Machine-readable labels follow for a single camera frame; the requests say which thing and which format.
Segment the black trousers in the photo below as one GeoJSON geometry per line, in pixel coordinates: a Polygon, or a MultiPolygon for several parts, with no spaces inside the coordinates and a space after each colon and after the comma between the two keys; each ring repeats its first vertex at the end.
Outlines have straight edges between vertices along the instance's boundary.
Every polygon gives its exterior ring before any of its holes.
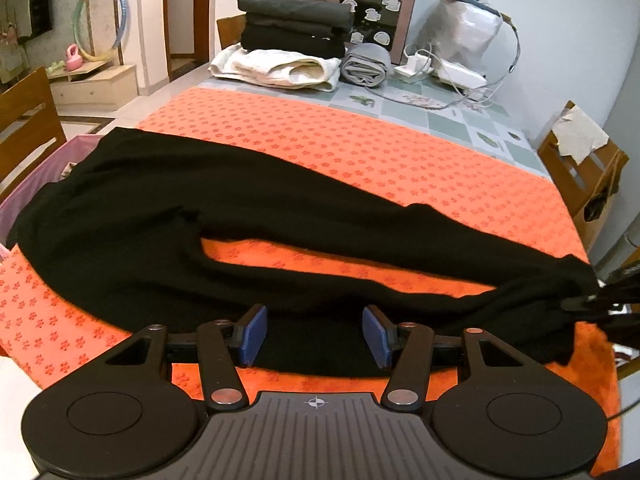
{"type": "Polygon", "coordinates": [[[267,310],[256,363],[375,373],[363,313],[440,336],[477,327],[541,363],[570,362],[567,300],[590,265],[401,205],[246,148],[116,129],[17,215],[6,242],[52,292],[133,333],[191,333],[267,310]]]}

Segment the folded black clothes stack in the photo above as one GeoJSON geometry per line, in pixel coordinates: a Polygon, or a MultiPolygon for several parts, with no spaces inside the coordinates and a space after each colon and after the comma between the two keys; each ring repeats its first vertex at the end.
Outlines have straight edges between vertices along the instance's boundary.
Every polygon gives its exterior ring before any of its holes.
{"type": "Polygon", "coordinates": [[[344,58],[354,16],[347,4],[328,0],[236,0],[244,13],[241,46],[247,51],[291,51],[344,58]]]}

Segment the pink fabric storage box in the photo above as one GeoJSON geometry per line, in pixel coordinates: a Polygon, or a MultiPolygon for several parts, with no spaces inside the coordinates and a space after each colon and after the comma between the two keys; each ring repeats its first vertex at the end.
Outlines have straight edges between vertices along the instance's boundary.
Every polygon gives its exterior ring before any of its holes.
{"type": "Polygon", "coordinates": [[[6,240],[18,214],[34,198],[43,185],[58,182],[70,162],[84,160],[98,145],[103,134],[81,134],[57,148],[9,194],[1,203],[1,260],[9,257],[6,240]]]}

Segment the rolled grey garment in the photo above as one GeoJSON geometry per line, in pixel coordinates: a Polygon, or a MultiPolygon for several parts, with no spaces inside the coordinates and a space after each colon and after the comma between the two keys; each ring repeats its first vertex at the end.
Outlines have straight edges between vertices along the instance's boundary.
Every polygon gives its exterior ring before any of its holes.
{"type": "Polygon", "coordinates": [[[380,86],[392,73],[390,54],[378,44],[354,44],[341,64],[342,78],[363,88],[380,86]]]}

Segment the white power adapter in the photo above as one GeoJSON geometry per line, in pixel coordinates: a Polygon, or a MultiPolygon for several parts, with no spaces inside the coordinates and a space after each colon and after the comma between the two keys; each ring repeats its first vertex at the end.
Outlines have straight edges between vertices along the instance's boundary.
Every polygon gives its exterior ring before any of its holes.
{"type": "Polygon", "coordinates": [[[395,76],[408,84],[425,79],[432,71],[432,58],[427,54],[410,55],[404,65],[394,67],[395,76]]]}

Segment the beige low cabinet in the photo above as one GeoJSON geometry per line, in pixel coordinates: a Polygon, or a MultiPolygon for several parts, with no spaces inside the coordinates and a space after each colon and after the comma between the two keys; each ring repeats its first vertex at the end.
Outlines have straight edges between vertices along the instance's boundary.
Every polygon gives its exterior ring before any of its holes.
{"type": "Polygon", "coordinates": [[[138,95],[133,65],[85,62],[77,70],[56,70],[48,75],[57,106],[88,106],[118,110],[138,95]]]}

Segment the wooden chair far left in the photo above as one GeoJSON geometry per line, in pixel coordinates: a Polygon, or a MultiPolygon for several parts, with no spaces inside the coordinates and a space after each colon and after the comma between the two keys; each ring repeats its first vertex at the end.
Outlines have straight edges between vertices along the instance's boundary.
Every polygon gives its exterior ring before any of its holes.
{"type": "Polygon", "coordinates": [[[244,14],[228,16],[228,18],[220,18],[216,21],[221,50],[238,44],[241,41],[245,23],[246,19],[244,14]]]}

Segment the grey white plastic bag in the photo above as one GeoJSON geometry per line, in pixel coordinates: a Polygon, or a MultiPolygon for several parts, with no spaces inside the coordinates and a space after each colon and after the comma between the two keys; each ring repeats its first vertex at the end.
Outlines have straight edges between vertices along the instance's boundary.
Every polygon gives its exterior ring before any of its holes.
{"type": "Polygon", "coordinates": [[[443,61],[479,73],[483,56],[503,25],[510,27],[516,41],[514,59],[508,68],[510,74],[520,60],[520,36],[510,16],[498,11],[488,0],[437,0],[418,39],[443,61]]]}

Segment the pink kettlebell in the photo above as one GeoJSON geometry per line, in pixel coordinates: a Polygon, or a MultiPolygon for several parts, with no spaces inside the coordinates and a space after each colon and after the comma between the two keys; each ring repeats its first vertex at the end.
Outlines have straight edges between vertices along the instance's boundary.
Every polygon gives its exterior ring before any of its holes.
{"type": "Polygon", "coordinates": [[[68,72],[78,70],[84,64],[84,58],[82,57],[77,44],[71,44],[66,49],[65,69],[68,72]]]}

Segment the colourful hula hoop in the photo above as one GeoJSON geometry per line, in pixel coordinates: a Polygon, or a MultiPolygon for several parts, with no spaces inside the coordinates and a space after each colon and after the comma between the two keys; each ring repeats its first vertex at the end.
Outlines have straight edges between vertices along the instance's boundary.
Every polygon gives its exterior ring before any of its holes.
{"type": "Polygon", "coordinates": [[[78,0],[72,16],[72,46],[86,62],[122,64],[129,14],[128,0],[78,0]]]}

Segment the brown wooden door frame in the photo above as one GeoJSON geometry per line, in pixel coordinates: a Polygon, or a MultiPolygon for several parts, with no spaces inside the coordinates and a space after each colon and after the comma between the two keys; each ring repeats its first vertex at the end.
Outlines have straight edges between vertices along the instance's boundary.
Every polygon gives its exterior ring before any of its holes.
{"type": "Polygon", "coordinates": [[[209,59],[210,0],[163,0],[169,80],[209,59]]]}

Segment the wall mounted black television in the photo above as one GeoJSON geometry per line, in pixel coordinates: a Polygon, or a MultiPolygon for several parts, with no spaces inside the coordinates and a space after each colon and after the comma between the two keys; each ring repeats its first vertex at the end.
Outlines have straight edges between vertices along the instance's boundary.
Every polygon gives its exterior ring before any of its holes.
{"type": "Polygon", "coordinates": [[[29,0],[29,23],[32,38],[39,37],[53,28],[50,0],[29,0]]]}

